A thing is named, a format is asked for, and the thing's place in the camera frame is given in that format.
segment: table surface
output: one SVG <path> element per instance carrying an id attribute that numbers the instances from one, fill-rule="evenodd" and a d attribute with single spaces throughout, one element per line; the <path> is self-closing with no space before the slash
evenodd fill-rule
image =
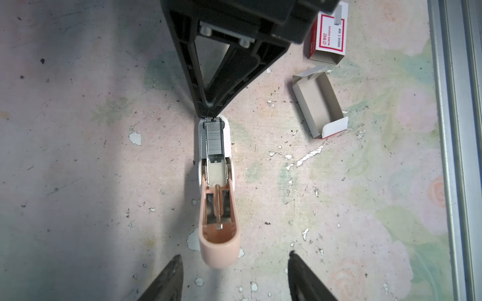
<path id="1" fill-rule="evenodd" d="M 290 300 L 292 249 L 340 301 L 453 299 L 424 1 L 350 2 L 329 75 L 348 131 L 310 137 L 302 45 L 223 111 L 242 229 L 223 271 L 189 239 L 199 120 L 158 1 L 0 8 L 1 299 L 135 300 L 181 254 L 183 300 Z"/>

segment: paint chip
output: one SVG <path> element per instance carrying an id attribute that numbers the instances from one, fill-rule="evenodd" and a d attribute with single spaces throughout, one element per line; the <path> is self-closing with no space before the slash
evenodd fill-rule
<path id="1" fill-rule="evenodd" d="M 141 134 L 136 131 L 129 134 L 129 140 L 132 142 L 132 144 L 142 145 Z"/>
<path id="2" fill-rule="evenodd" d="M 303 235 L 304 241 L 306 241 L 306 236 L 308 235 L 308 231 L 309 231 L 309 228 L 306 228 L 306 230 L 301 233 L 301 235 Z"/>
<path id="3" fill-rule="evenodd" d="M 5 111 L 0 111 L 0 118 L 10 119 L 10 113 Z"/>
<path id="4" fill-rule="evenodd" d="M 390 287 L 388 286 L 388 283 L 387 283 L 387 282 L 385 282 L 385 283 L 383 284 L 383 288 L 385 289 L 385 294 L 388 296 L 388 289 L 389 289 Z"/>
<path id="5" fill-rule="evenodd" d="M 187 237 L 186 243 L 187 243 L 187 247 L 190 250 L 199 251 L 201 249 L 199 246 L 199 237 L 198 237 L 197 227 L 196 229 L 194 229 L 194 231 L 191 234 L 189 234 L 189 236 Z"/>
<path id="6" fill-rule="evenodd" d="M 356 133 L 355 135 L 357 135 L 358 140 L 360 140 L 361 138 L 363 138 L 365 133 L 366 133 L 366 131 L 362 130 L 362 131 L 359 131 L 358 133 Z"/>
<path id="7" fill-rule="evenodd" d="M 201 277 L 197 277 L 197 278 L 194 280 L 194 283 L 195 283 L 198 287 L 202 287 L 202 285 L 204 284 L 204 280 L 203 280 Z"/>
<path id="8" fill-rule="evenodd" d="M 252 292 L 258 291 L 258 284 L 256 282 L 251 282 L 251 291 Z"/>
<path id="9" fill-rule="evenodd" d="M 317 149 L 315 149 L 314 151 L 312 152 L 309 152 L 308 154 L 306 154 L 306 156 L 304 156 L 303 158 L 299 159 L 297 162 L 296 162 L 296 167 L 299 167 L 303 164 L 303 162 L 305 162 L 306 160 L 308 160 L 309 158 L 311 157 L 314 157 L 315 155 L 321 153 L 321 150 L 323 149 L 323 145 L 320 145 L 320 147 L 318 147 Z"/>

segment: stapler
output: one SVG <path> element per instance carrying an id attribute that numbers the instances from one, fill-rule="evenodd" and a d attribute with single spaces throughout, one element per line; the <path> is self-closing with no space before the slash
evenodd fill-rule
<path id="1" fill-rule="evenodd" d="M 224 268 L 236 261 L 241 235 L 229 123 L 220 113 L 285 54 L 292 42 L 303 42 L 319 11 L 332 13 L 338 1 L 161 0 L 196 114 L 201 119 L 199 241 L 202 258 L 211 267 Z M 227 46 L 207 83 L 195 45 L 198 37 Z"/>

